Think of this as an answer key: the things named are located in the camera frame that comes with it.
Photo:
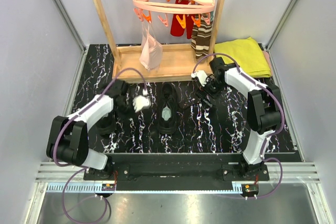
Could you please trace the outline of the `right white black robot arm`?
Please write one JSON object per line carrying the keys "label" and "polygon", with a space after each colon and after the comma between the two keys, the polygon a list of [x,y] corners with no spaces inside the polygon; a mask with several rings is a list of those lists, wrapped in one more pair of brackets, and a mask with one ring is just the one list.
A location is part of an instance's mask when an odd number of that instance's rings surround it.
{"label": "right white black robot arm", "polygon": [[247,99],[247,123],[250,134],[235,172],[244,180],[250,180],[265,169],[265,152],[271,136],[284,128],[285,115],[282,107],[280,89],[276,85],[266,85],[249,76],[233,60],[230,64],[223,61],[224,54],[212,54],[209,65],[212,71],[207,75],[204,70],[193,69],[191,77],[200,83],[197,96],[209,104],[207,97],[216,99],[225,88],[239,91]]}

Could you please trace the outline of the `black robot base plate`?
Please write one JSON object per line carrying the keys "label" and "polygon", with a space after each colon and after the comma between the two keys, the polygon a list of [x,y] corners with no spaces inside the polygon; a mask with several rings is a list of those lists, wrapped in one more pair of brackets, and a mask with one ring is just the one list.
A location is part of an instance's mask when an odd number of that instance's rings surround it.
{"label": "black robot base plate", "polygon": [[113,174],[98,171],[84,174],[84,180],[117,180],[117,191],[224,191],[233,182],[267,182],[270,180],[265,164],[248,166],[242,154],[136,154],[110,155]]}

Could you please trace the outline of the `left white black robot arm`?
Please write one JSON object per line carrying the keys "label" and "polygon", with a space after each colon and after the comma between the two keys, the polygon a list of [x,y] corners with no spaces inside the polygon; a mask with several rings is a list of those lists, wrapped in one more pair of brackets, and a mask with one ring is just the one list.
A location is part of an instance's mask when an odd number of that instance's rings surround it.
{"label": "left white black robot arm", "polygon": [[88,133],[92,127],[101,137],[107,138],[116,129],[117,119],[127,119],[134,114],[129,84],[116,80],[103,93],[105,84],[94,98],[68,116],[57,116],[51,123],[46,155],[59,163],[86,167],[99,178],[113,175],[112,158],[89,148]]}

